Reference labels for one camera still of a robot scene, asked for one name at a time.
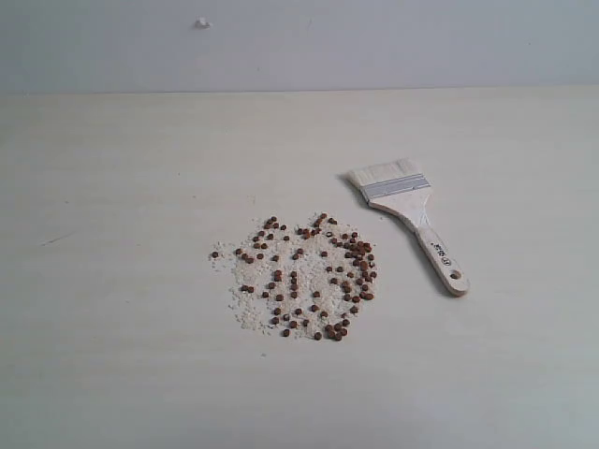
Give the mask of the white wall plug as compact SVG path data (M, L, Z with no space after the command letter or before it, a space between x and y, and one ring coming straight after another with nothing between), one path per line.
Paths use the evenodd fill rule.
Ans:
M212 24L205 18L199 18L195 22L195 27L198 27L198 28L205 29L205 28L210 28L211 26L212 26Z

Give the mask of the white wooden paint brush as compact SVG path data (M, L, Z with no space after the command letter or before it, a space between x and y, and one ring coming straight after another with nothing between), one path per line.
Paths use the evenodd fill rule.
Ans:
M426 211L431 184L414 161L402 158L356 168L349 171L346 178L359 190L370 208L400 219L416 236L450 294L462 297L469 292L468 277L431 225Z

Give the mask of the brown beans and white grains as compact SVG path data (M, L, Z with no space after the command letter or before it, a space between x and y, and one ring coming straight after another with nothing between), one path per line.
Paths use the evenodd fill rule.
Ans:
M232 276L229 308L263 335L341 341L375 298L373 243L325 212L305 226L271 216L238 244L216 243L208 258Z

